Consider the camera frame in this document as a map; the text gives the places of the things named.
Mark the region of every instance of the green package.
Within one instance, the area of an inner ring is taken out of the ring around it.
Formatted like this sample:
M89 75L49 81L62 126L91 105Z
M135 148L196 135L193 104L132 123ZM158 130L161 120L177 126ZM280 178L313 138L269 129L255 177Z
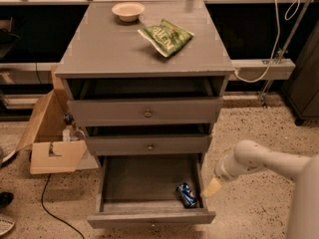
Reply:
M138 32L165 57L179 51L193 34L181 27L162 19L159 26L149 26L138 29Z

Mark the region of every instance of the floor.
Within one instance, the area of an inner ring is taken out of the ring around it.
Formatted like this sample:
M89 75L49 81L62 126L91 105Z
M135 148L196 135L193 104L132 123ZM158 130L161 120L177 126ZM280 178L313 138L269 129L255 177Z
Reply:
M274 150L314 155L319 148L319 121L294 124L294 115L276 94L267 96L268 109L256 96L225 97L214 127L211 148L203 164L202 177L209 183L216 161L232 152L242 139L255 140ZM26 122L0 122L0 146L7 151L19 141ZM74 230L49 216L41 205L48 175L30 175L29 154L21 151L0 169L0 191L13 192L13 202L0 211L16 220L3 238L81 238ZM111 228L94 230L86 218L95 212L99 186L97 169L52 174L44 197L46 207L70 222L85 238L131 239L236 239L284 238L293 183L271 171L245 175L226 184L207 200L216 211L209 225L180 227Z

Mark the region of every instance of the soda can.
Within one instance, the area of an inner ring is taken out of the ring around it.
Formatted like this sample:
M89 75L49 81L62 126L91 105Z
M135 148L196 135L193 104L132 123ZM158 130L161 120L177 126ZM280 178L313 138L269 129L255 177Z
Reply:
M182 183L176 188L176 191L178 192L182 204L185 208L193 208L196 206L197 198L193 196L191 189L187 185L187 183Z

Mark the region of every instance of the white bowl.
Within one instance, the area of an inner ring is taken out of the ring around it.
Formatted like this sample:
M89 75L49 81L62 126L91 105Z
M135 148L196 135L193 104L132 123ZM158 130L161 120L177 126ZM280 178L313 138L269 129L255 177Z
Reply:
M145 6L140 3L126 2L115 5L112 12L125 22L133 22L139 19L141 13L144 12Z

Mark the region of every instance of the robotic arm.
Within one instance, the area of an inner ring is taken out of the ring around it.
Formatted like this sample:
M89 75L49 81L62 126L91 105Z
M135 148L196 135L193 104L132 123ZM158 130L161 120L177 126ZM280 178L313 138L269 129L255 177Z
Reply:
M215 166L215 178L202 191L209 197L243 174L270 169L295 182L287 239L319 238L319 155L306 157L272 151L251 140L239 142L234 153Z

